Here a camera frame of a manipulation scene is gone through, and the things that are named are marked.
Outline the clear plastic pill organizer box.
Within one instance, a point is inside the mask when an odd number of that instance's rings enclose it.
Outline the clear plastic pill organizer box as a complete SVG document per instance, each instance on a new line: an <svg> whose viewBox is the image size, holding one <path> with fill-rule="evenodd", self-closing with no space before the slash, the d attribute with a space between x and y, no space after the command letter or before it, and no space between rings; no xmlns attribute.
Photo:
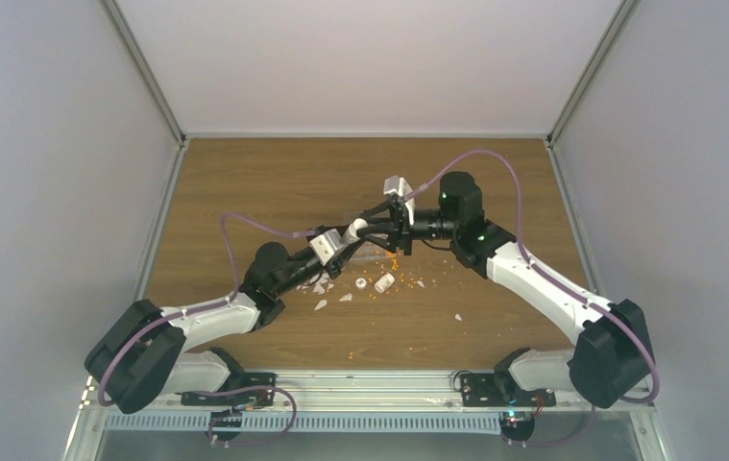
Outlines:
<svg viewBox="0 0 729 461"><path fill-rule="evenodd" d="M345 221L348 221L349 225L354 219L359 218L359 214L359 211L347 212L344 214L343 218ZM361 247L356 252L355 256L350 260L350 263L363 263L367 261L377 261L388 258L388 254L385 250L382 250L376 245L369 243L363 239L360 239L359 241L354 243L360 243Z"/></svg>

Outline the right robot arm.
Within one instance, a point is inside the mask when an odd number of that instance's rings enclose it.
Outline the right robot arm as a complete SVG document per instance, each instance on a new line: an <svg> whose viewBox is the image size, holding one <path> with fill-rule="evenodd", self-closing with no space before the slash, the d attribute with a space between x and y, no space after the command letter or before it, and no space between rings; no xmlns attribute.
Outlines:
<svg viewBox="0 0 729 461"><path fill-rule="evenodd" d="M457 261L533 306L571 342L571 349L520 348L494 368L506 400L520 391L567 390L609 408L656 369L644 312L634 302L596 296L537 259L513 234L485 216L472 175L449 172L439 181L438 206L417 209L404 178L384 184L385 201L362 212L344 239L369 241L409 255L416 241L446 240Z"/></svg>

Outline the capped white pill bottle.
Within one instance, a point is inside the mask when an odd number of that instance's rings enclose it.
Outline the capped white pill bottle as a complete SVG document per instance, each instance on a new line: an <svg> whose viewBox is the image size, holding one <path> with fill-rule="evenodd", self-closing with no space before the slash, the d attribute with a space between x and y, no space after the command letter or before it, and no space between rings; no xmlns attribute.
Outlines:
<svg viewBox="0 0 729 461"><path fill-rule="evenodd" d="M357 242L361 239L361 236L359 235L359 232L367 228L369 226L369 223L363 219L363 218L356 218L354 219L346 228L345 232L342 235L342 242L345 245L351 245L354 242Z"/></svg>

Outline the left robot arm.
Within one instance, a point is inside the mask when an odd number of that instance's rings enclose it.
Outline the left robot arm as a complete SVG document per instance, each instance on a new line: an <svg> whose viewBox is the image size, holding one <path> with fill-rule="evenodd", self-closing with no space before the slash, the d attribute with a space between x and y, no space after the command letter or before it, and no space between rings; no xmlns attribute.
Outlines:
<svg viewBox="0 0 729 461"><path fill-rule="evenodd" d="M204 404L243 394L245 371L232 355L196 348L272 324L285 309L284 293L341 272L360 247L366 225L357 218L345 228L318 229L293 255L280 243L266 243L242 282L222 297L172 307L148 299L132 303L85 359L85 369L98 383L98 402L133 414L165 395Z"/></svg>

